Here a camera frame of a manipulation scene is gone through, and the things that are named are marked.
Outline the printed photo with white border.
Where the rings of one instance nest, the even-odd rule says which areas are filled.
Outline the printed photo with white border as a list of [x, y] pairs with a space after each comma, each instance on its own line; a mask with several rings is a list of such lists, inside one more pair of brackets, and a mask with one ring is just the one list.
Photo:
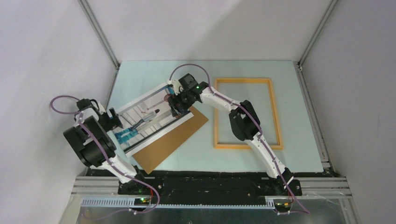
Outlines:
[[127, 156], [139, 152], [154, 141], [193, 118], [191, 111], [177, 115], [165, 100], [173, 90], [163, 83], [116, 110], [122, 123], [113, 130], [115, 139]]

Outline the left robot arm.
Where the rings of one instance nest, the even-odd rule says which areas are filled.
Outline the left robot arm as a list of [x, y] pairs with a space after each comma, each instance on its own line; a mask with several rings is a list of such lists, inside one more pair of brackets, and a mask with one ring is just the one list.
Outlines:
[[107, 112], [98, 101], [87, 98], [79, 100], [77, 108], [75, 124], [63, 135], [81, 162], [116, 176], [119, 195], [148, 194], [148, 182], [136, 166], [126, 161], [125, 154], [117, 150], [110, 137], [115, 128], [123, 126], [115, 110]]

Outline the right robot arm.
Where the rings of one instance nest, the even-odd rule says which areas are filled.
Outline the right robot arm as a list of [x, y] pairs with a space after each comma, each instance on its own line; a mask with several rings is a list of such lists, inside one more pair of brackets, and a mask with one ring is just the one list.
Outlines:
[[266, 141], [260, 120], [250, 101], [233, 100], [215, 90], [207, 82], [198, 83], [191, 74], [186, 74], [178, 80], [169, 79], [167, 85], [172, 89], [167, 102], [174, 116], [186, 113], [196, 102], [225, 112], [234, 136], [247, 143], [264, 163], [267, 175], [273, 179], [271, 183], [273, 192], [284, 195], [289, 191], [294, 176], [277, 158]]

